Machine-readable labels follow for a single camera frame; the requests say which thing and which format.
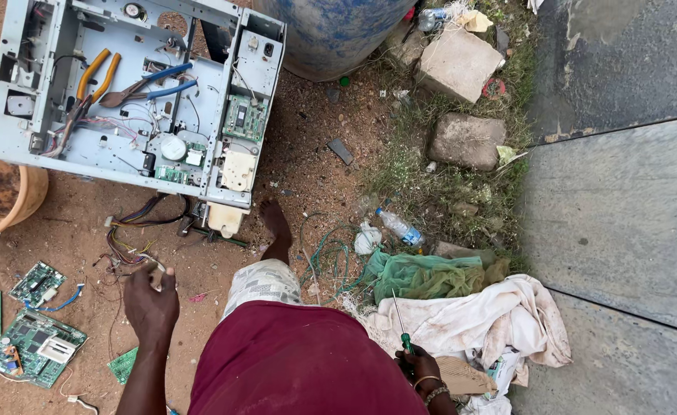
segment patterned shorts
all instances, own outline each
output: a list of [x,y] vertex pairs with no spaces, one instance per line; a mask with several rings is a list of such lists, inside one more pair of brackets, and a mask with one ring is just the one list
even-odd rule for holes
[[295,273],[278,259],[259,261],[233,274],[225,313],[220,320],[223,321],[236,307],[252,300],[303,305],[300,299],[300,284]]

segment dirt ground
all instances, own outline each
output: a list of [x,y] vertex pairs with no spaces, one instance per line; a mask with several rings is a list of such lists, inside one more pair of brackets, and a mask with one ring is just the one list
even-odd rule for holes
[[[3,13],[4,6],[0,3],[0,31]],[[351,79],[351,86],[340,88],[338,83],[313,85],[284,70],[280,74],[253,199],[259,201],[272,195],[284,208],[296,240],[290,257],[298,275],[307,267],[305,259],[298,259],[302,255],[298,232],[304,213],[330,213],[311,219],[306,226],[308,252],[335,226],[336,218],[356,223],[351,204],[361,194],[358,187],[361,175],[383,146],[387,107],[378,100],[378,77],[366,70],[353,74]],[[338,104],[328,101],[326,88],[341,89]],[[356,157],[355,166],[345,166],[325,146],[336,137],[341,138]],[[65,393],[86,393],[85,401],[97,405],[100,413],[107,415],[115,410],[123,386],[116,382],[106,364],[138,342],[125,320],[119,286],[113,284],[113,276],[105,273],[105,260],[95,267],[93,264],[102,253],[109,252],[105,242],[108,228],[103,226],[105,218],[109,215],[120,218],[137,211],[155,193],[128,184],[86,182],[57,171],[49,173],[49,192],[38,212],[0,235],[0,290],[7,292],[17,282],[15,275],[25,274],[38,260],[69,278],[60,287],[51,307],[71,297],[77,283],[86,284],[82,296],[71,305],[47,314],[89,336],[69,365],[74,375],[65,386]],[[292,194],[279,193],[283,190]],[[151,217],[176,216],[181,208],[179,198],[169,196]],[[231,277],[237,269],[258,261],[261,250],[269,243],[269,234],[259,221],[256,209],[235,236],[249,242],[245,249],[222,241],[207,244],[196,235],[181,239],[176,236],[177,227],[174,223],[143,230],[121,230],[118,237],[137,247],[156,240],[151,248],[153,255],[166,266],[177,269],[181,313],[169,352],[166,398],[172,408],[186,413],[195,363],[223,313]],[[329,287],[321,287],[327,295],[332,295]],[[202,302],[187,301],[210,290],[214,291]],[[305,294],[304,297],[314,301]],[[21,307],[20,302],[3,296],[4,328]],[[67,403],[59,393],[59,387],[69,375],[70,371],[63,373],[48,391],[0,378],[0,414],[87,413],[81,406]]]

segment bare foot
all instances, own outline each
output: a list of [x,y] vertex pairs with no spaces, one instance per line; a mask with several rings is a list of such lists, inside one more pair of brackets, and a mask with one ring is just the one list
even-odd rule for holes
[[292,245],[292,233],[289,230],[288,220],[284,217],[282,208],[276,200],[262,201],[259,204],[259,217],[276,241],[281,241],[288,246]]

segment disassembled printer chassis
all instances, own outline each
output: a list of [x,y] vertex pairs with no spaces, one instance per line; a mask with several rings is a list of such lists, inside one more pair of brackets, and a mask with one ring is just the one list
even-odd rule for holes
[[[192,51],[198,22],[210,58]],[[285,34],[225,0],[8,0],[0,159],[196,196],[230,237],[250,212]]]

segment maroon shirt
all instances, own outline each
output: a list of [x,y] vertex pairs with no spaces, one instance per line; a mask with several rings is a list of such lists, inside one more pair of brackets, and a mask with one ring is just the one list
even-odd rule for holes
[[335,309],[249,301],[213,331],[189,415],[427,414],[398,365]]

